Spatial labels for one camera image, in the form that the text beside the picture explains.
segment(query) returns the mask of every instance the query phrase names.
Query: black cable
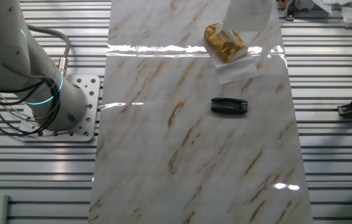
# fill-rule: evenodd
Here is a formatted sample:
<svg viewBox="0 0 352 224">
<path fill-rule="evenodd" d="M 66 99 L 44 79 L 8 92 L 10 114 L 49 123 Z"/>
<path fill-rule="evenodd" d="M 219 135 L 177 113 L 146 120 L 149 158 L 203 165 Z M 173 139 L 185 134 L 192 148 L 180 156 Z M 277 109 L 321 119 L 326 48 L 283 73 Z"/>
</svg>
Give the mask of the black cable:
<svg viewBox="0 0 352 224">
<path fill-rule="evenodd" d="M 12 106 L 12 105 L 18 105 L 19 103 L 23 103 L 23 102 L 25 102 L 27 99 L 29 99 L 29 98 L 33 95 L 33 93 L 34 93 L 35 91 L 37 91 L 37 89 L 38 89 L 41 85 L 43 85 L 44 83 L 45 83 L 45 80 L 42 80 L 42 81 L 36 83 L 36 84 L 38 84 L 38 85 L 36 85 L 36 86 L 34 87 L 34 89 L 33 89 L 32 91 L 30 91 L 24 98 L 22 98 L 22 99 L 20 99 L 20 100 L 18 100 L 18 101 L 12 102 L 12 103 L 0 102 L 0 105 L 1 105 L 1 106 Z"/>
<path fill-rule="evenodd" d="M 65 47 L 64 55 L 62 57 L 64 57 L 64 58 L 68 57 L 69 50 L 70 50 L 70 40 L 69 40 L 69 37 L 67 35 L 65 35 L 65 34 L 59 32 L 59 31 L 56 31 L 56 30 L 43 28 L 43 27 L 35 27 L 35 26 L 29 25 L 29 24 L 27 25 L 27 28 L 29 28 L 29 30 L 35 31 L 35 32 L 56 35 L 56 36 L 60 37 L 61 39 L 63 39 L 66 42 L 66 47 Z"/>
<path fill-rule="evenodd" d="M 57 84 L 49 79 L 49 80 L 44 80 L 44 83 L 48 83 L 49 86 L 52 86 L 53 88 L 50 88 L 51 90 L 51 94 L 53 96 L 53 99 L 52 99 L 52 104 L 51 104 L 51 112 L 52 113 L 55 109 L 55 112 L 52 116 L 49 117 L 49 119 L 47 119 L 47 121 L 41 126 L 39 127 L 38 129 L 32 131 L 32 132 L 28 132 L 28 131 L 23 131 L 13 125 L 11 125 L 10 123 L 8 123 L 8 121 L 6 121 L 3 116 L 1 115 L 0 113 L 0 118 L 2 119 L 2 121 L 4 123 L 6 123 L 8 126 L 10 126 L 12 129 L 15 129 L 16 131 L 19 131 L 21 132 L 22 134 L 18 134 L 18 133 L 9 133 L 5 130 L 3 130 L 1 127 L 0 127 L 0 131 L 3 132 L 4 134 L 8 134 L 10 136 L 28 136 L 30 134 L 35 134 L 35 133 L 39 133 L 43 130 L 45 130 L 48 126 L 50 126 L 52 124 L 52 122 L 54 121 L 54 119 L 57 117 L 58 115 L 58 112 L 60 110 L 60 91 L 59 91 L 59 88 L 57 86 Z"/>
<path fill-rule="evenodd" d="M 34 84 L 34 85 L 31 85 L 31 86 L 29 86 L 29 87 L 20 89 L 20 90 L 0 90 L 0 93 L 20 93 L 20 92 L 23 92 L 23 91 L 27 91 L 27 90 L 33 89 L 33 88 L 36 87 L 37 85 L 40 85 L 39 83 L 40 83 L 40 82 L 38 82 L 38 83 L 36 83 L 36 84 Z"/>
</svg>

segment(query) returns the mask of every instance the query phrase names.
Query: marble surface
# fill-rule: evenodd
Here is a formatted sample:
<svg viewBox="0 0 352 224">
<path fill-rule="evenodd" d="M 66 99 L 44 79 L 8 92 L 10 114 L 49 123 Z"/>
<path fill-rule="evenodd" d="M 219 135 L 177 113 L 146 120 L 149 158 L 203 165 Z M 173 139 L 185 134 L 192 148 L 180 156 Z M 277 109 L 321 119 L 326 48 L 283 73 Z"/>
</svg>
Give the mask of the marble surface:
<svg viewBox="0 0 352 224">
<path fill-rule="evenodd" d="M 260 75 L 222 86 L 203 33 L 228 3 L 113 1 L 89 223 L 313 223 L 276 6 Z"/>
</svg>

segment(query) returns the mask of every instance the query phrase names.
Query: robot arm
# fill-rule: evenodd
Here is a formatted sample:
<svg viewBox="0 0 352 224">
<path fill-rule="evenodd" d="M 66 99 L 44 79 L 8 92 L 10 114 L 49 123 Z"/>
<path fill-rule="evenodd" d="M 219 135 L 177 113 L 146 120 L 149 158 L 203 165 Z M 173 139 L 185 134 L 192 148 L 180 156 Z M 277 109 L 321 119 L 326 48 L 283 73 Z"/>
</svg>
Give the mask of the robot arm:
<svg viewBox="0 0 352 224">
<path fill-rule="evenodd" d="M 87 109 L 84 92 L 64 76 L 66 62 L 66 58 L 62 58 L 60 71 L 33 38 L 18 0 L 0 0 L 0 91 L 13 92 L 21 99 L 27 97 L 26 104 L 33 110 L 35 117 L 44 118 L 36 120 L 40 125 L 49 119 L 52 108 L 58 106 L 56 117 L 47 127 L 51 131 L 72 128 L 83 118 Z M 36 90 L 16 91 L 37 85 L 42 80 L 52 80 L 58 87 L 58 105 L 53 100 L 52 86 L 46 83 Z"/>
</svg>

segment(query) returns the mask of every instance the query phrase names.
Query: metal slat table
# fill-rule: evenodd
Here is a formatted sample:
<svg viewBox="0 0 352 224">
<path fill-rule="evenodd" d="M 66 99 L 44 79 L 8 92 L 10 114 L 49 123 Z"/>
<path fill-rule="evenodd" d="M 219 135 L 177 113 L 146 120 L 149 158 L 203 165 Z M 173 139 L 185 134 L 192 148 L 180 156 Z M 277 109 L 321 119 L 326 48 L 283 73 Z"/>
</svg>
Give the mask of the metal slat table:
<svg viewBox="0 0 352 224">
<path fill-rule="evenodd" d="M 70 37 L 68 74 L 103 81 L 111 1 L 26 0 L 21 7 L 27 23 Z M 315 224 L 352 224 L 352 120 L 336 111 L 352 100 L 352 29 L 339 8 L 333 15 L 299 11 L 293 22 L 285 22 L 281 8 L 279 15 Z M 62 40 L 33 34 L 53 60 L 62 55 Z M 0 133 L 0 192 L 12 197 L 9 223 L 87 224 L 96 145 L 97 137 L 26 144 Z"/>
</svg>

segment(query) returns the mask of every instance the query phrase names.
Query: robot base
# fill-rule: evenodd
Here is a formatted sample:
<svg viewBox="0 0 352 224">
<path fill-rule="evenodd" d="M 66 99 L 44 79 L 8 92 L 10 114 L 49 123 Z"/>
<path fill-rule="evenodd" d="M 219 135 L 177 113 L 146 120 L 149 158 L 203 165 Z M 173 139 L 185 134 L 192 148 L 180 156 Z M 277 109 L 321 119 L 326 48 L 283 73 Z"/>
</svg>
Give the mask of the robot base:
<svg viewBox="0 0 352 224">
<path fill-rule="evenodd" d="M 93 139 L 100 78 L 95 75 L 67 75 L 67 79 L 70 83 L 78 85 L 87 97 L 88 106 L 83 119 L 69 131 L 44 130 L 38 134 L 19 137 L 19 139 L 24 142 L 89 142 Z M 32 110 L 26 105 L 23 113 L 33 117 Z M 21 121 L 21 130 L 33 131 L 37 128 L 39 125 L 36 122 Z"/>
</svg>

